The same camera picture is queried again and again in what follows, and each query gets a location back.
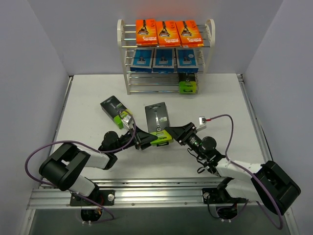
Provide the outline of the black green Gillette Labs carton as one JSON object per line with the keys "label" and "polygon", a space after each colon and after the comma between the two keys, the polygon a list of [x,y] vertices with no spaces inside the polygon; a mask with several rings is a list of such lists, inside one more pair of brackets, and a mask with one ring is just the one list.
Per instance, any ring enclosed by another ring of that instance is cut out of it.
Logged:
{"label": "black green Gillette Labs carton", "polygon": [[165,102],[145,106],[148,133],[156,136],[150,142],[152,146],[165,146],[173,142],[172,136],[165,130],[170,126],[167,106]]}

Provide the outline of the grey Harry's box blue razor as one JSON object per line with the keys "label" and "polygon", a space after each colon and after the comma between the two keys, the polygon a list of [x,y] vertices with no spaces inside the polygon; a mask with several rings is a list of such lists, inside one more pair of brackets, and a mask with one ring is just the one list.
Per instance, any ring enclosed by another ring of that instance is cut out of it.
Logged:
{"label": "grey Harry's box blue razor", "polygon": [[198,58],[194,49],[176,48],[177,73],[197,73]]}

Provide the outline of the Harry's blade cartridge pack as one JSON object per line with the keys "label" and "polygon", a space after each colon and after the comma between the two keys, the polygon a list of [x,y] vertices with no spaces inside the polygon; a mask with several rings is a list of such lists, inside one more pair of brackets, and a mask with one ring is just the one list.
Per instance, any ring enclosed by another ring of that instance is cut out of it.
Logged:
{"label": "Harry's blade cartridge pack", "polygon": [[158,73],[173,73],[175,71],[174,49],[156,48],[154,51],[152,71]]}

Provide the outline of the orange Gillette Fusion5 razor box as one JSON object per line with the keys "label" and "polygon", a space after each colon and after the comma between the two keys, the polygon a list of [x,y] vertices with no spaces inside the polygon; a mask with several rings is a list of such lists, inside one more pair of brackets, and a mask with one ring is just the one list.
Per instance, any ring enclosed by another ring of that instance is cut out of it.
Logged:
{"label": "orange Gillette Fusion5 razor box", "polygon": [[194,20],[176,21],[175,23],[183,48],[204,46],[202,36]]}

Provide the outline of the small orange Gillette razor box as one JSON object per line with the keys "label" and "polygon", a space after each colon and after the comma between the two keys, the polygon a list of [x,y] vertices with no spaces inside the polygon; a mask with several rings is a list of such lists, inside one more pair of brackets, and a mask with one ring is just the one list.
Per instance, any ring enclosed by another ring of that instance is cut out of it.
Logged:
{"label": "small orange Gillette razor box", "polygon": [[157,28],[155,19],[141,19],[135,22],[136,45],[157,46]]}

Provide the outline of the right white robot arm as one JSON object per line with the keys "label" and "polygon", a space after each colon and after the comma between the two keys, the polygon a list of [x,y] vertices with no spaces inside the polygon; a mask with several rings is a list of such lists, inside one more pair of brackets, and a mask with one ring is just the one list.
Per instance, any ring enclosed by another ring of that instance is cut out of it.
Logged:
{"label": "right white robot arm", "polygon": [[165,130],[180,145],[189,146],[205,170],[223,178],[217,190],[223,202],[248,199],[262,203],[276,215],[283,215],[301,193],[297,183],[276,162],[253,164],[228,160],[216,149],[213,137],[198,137],[193,123]]}

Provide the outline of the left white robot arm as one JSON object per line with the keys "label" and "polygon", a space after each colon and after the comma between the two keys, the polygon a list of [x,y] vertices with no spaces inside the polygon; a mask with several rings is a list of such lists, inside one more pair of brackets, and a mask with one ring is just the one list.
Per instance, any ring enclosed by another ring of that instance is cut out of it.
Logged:
{"label": "left white robot arm", "polygon": [[81,175],[85,167],[109,170],[117,161],[115,152],[134,146],[144,150],[150,147],[157,136],[140,128],[131,129],[118,136],[114,131],[107,132],[97,151],[83,149],[74,143],[63,143],[40,166],[39,174],[61,191],[70,190],[81,195],[87,205],[105,205],[107,196],[99,186]]}

